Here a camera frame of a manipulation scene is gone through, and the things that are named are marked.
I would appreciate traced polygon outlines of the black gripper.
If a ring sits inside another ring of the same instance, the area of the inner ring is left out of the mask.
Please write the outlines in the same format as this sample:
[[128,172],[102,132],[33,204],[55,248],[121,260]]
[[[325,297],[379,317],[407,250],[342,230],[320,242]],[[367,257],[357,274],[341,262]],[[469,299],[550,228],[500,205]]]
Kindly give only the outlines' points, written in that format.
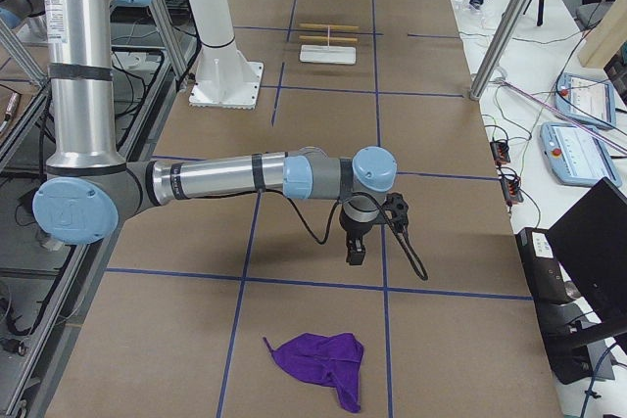
[[344,211],[340,213],[339,221],[346,234],[347,263],[349,265],[362,265],[366,255],[363,237],[372,229],[373,224],[355,221]]

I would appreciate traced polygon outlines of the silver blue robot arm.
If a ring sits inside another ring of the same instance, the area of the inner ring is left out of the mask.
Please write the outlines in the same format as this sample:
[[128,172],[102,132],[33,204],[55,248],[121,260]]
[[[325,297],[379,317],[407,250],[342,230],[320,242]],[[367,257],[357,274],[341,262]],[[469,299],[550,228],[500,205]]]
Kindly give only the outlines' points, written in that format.
[[33,198],[38,225],[66,244],[86,245],[172,201],[269,192],[290,202],[330,201],[346,233],[347,261],[361,264],[364,235],[390,225],[403,207],[392,190],[397,164],[385,149],[367,147],[349,159],[305,148],[195,163],[131,163],[120,154],[111,37],[117,1],[44,0],[56,149]]
[[1,0],[1,19],[10,29],[41,16],[45,16],[44,0]]

